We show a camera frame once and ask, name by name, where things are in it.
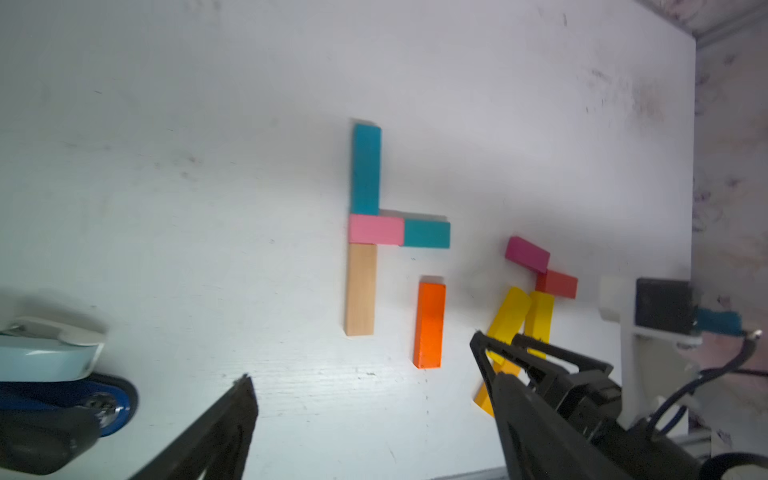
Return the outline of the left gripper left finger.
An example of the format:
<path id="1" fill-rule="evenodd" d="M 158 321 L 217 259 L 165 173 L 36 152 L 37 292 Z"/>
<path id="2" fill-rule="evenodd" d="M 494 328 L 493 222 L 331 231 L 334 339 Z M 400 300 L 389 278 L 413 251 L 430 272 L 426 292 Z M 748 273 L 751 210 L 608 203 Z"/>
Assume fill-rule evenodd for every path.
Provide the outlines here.
<path id="1" fill-rule="evenodd" d="M 133 477 L 241 479 L 257 417 L 252 379 L 245 374 Z"/>

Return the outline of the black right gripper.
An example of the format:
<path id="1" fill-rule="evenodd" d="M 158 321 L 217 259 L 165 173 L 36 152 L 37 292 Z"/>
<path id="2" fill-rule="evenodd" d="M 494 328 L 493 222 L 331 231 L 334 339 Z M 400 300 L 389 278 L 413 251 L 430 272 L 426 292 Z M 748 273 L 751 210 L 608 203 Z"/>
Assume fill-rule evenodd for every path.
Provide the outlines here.
<path id="1" fill-rule="evenodd" d="M 604 437 L 621 413 L 621 387 L 608 377 L 612 366 L 606 362 L 523 334 L 517 334 L 507 345 L 476 331 L 469 346 L 489 396 L 494 395 L 497 372 L 491 366 L 488 352 L 526 372 L 533 372 L 535 386 L 544 382 L 539 387 L 539 394 L 545 403 L 587 441 Z M 564 367 L 533 355 L 530 349 L 574 365 L 579 372 L 569 373 Z"/>

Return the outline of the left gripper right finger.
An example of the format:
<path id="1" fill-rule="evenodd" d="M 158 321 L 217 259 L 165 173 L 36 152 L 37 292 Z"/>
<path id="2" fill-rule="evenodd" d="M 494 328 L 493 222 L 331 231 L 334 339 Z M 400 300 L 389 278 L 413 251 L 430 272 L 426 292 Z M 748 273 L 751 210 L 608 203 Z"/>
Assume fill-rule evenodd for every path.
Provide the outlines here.
<path id="1" fill-rule="evenodd" d="M 490 388 L 510 479 L 627 479 L 518 378 L 499 374 Z"/>

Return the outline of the yellow block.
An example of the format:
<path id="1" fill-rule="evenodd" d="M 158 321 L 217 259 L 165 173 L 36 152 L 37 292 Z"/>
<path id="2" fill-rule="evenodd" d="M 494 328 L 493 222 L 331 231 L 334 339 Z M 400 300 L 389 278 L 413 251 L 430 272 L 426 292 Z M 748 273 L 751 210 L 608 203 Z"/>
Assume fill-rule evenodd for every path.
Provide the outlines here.
<path id="1" fill-rule="evenodd" d="M 555 297 L 534 291 L 530 294 L 531 307 L 524 323 L 524 334 L 535 340 L 549 343 Z"/>
<path id="2" fill-rule="evenodd" d="M 487 335 L 509 345 L 522 328 L 531 305 L 532 298 L 527 293 L 518 287 L 510 288 Z"/>

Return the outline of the red block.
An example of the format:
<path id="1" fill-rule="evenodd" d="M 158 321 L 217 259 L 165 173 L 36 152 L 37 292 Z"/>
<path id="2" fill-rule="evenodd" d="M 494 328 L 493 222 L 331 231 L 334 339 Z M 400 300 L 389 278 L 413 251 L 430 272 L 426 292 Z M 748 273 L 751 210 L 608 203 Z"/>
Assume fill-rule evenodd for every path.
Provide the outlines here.
<path id="1" fill-rule="evenodd" d="M 578 279 L 561 272 L 548 270 L 546 273 L 537 275 L 535 290 L 556 297 L 575 299 L 578 292 Z"/>

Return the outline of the magenta block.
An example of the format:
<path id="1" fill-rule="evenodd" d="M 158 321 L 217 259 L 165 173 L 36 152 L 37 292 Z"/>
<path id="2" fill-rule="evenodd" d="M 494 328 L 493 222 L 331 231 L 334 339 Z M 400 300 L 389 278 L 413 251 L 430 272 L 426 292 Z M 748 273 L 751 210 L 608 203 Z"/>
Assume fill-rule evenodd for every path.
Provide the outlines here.
<path id="1" fill-rule="evenodd" d="M 506 246 L 505 259 L 538 274 L 548 272 L 550 252 L 523 239 L 512 236 Z"/>

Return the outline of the short teal block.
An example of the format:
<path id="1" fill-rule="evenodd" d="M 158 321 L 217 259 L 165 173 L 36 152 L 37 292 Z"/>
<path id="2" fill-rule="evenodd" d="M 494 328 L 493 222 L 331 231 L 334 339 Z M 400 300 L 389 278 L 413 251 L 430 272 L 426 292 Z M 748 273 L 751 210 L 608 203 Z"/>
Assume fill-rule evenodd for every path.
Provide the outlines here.
<path id="1" fill-rule="evenodd" d="M 449 249 L 450 244 L 450 223 L 432 220 L 405 220 L 404 247 Z"/>

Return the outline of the natural wood block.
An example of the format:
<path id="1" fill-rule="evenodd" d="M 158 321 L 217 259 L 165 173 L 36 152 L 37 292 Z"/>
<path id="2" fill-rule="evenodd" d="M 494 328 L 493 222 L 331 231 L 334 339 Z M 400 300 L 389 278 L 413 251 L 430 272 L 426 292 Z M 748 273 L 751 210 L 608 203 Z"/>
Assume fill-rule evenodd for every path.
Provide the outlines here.
<path id="1" fill-rule="evenodd" d="M 376 245 L 349 245 L 345 306 L 347 336 L 374 333 L 377 254 Z"/>

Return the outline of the pink block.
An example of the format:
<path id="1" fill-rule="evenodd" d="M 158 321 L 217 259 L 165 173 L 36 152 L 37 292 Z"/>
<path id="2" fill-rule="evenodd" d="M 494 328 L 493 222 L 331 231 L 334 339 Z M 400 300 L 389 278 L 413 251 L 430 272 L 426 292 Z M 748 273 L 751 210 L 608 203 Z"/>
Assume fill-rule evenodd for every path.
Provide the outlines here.
<path id="1" fill-rule="evenodd" d="M 405 220 L 398 217 L 351 214 L 348 222 L 350 244 L 403 246 Z"/>

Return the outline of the long teal block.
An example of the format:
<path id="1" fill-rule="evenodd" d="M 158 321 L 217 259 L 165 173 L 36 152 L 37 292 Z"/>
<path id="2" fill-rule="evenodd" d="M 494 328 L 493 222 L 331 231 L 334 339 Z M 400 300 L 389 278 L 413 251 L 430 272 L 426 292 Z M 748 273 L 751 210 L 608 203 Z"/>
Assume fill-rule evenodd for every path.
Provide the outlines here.
<path id="1" fill-rule="evenodd" d="M 377 216 L 380 201 L 381 129 L 356 123 L 352 138 L 351 212 Z"/>

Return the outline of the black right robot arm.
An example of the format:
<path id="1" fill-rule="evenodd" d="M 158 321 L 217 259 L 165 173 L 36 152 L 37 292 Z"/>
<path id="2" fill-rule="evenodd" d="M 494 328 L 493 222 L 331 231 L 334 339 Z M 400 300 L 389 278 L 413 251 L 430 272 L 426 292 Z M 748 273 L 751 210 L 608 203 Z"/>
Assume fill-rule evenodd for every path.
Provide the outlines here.
<path id="1" fill-rule="evenodd" d="M 470 349 L 511 479 L 721 479 L 767 466 L 742 452 L 701 462 L 656 430 L 658 415 L 620 426 L 622 390 L 608 363 L 525 335 L 506 344 L 476 332 Z"/>

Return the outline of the blue stapler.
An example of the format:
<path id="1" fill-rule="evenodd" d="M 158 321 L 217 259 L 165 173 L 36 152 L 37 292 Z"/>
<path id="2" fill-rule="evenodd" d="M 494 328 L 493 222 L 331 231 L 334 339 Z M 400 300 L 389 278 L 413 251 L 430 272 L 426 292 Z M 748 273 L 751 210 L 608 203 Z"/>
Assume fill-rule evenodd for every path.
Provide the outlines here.
<path id="1" fill-rule="evenodd" d="M 1 410 L 53 411 L 84 408 L 99 421 L 100 436 L 125 427 L 138 410 L 139 394 L 128 380 L 106 374 L 66 382 L 2 382 Z"/>

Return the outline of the light blue tape dispenser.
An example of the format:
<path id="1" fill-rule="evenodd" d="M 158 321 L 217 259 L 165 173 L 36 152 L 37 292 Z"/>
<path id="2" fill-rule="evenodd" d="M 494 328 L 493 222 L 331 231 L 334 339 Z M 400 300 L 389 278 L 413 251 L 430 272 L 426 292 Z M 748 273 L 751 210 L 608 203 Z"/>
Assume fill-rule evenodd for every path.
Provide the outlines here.
<path id="1" fill-rule="evenodd" d="M 105 346 L 100 332 L 39 317 L 1 323 L 1 380 L 52 383 L 89 376 Z"/>

